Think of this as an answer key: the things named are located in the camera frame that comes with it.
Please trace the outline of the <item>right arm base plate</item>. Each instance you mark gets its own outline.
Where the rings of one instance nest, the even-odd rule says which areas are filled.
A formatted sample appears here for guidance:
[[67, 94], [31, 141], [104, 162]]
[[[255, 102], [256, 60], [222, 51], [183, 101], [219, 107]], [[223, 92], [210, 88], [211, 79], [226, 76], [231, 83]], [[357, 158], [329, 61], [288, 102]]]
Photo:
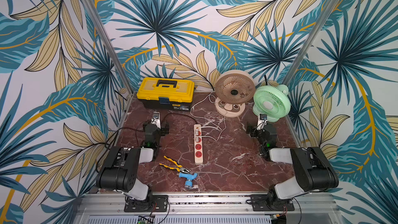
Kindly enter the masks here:
[[292, 199], [281, 200], [277, 197], [266, 195], [250, 195], [247, 203], [252, 206], [254, 212], [289, 212], [294, 211]]

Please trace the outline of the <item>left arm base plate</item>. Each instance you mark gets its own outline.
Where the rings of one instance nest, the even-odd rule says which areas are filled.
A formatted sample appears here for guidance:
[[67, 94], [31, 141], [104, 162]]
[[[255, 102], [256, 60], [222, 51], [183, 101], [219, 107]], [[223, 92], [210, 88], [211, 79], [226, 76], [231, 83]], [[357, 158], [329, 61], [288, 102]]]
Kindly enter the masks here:
[[143, 212], [159, 212], [168, 211], [168, 195], [152, 195], [146, 200], [139, 201], [129, 197], [125, 197], [124, 212], [126, 213], [143, 213]]

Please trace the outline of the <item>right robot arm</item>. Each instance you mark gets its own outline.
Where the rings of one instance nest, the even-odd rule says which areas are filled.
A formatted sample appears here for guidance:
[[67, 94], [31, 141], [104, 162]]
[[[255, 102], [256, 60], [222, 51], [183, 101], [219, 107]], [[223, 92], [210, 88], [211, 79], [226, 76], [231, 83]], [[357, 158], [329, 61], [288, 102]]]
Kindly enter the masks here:
[[293, 166], [294, 176], [270, 186], [265, 195], [251, 195], [247, 201], [255, 212], [294, 210], [293, 199], [312, 191], [337, 188], [339, 178], [319, 147], [280, 148], [276, 146], [277, 132], [261, 114], [257, 124], [248, 123], [246, 133], [260, 144], [260, 156], [266, 161]]

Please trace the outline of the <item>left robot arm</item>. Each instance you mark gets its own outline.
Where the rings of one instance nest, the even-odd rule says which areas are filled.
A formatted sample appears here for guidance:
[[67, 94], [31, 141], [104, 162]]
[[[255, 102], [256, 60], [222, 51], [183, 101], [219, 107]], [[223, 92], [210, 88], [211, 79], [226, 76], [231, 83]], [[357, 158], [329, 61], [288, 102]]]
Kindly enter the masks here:
[[110, 149], [96, 178], [96, 187], [120, 192], [134, 201], [151, 201], [150, 187], [137, 178], [138, 166], [155, 161], [160, 151], [160, 139], [168, 133], [169, 126], [162, 126], [160, 113], [154, 112], [151, 120], [144, 125], [144, 141], [141, 146], [113, 146]]

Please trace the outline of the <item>beige power strip red sockets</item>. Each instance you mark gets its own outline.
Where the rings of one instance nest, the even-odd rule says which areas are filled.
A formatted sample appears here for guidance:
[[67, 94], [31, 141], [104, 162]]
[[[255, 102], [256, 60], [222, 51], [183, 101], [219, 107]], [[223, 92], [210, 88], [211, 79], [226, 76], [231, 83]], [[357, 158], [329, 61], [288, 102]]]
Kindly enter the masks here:
[[196, 165], [201, 165], [204, 162], [202, 126], [200, 124], [195, 124], [193, 133], [194, 133], [194, 161]]

